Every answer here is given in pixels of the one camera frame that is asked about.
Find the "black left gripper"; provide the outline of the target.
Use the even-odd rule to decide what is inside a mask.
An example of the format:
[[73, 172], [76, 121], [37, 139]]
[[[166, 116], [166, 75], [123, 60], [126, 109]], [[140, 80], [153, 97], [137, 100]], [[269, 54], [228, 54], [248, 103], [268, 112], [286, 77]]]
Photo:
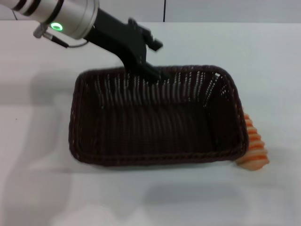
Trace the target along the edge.
[[169, 79], [168, 73], [146, 62], [146, 45], [158, 51], [163, 43], [133, 18], [129, 18], [128, 24], [125, 24], [98, 9], [93, 27], [85, 39], [116, 55], [128, 73], [146, 82], [157, 83]]

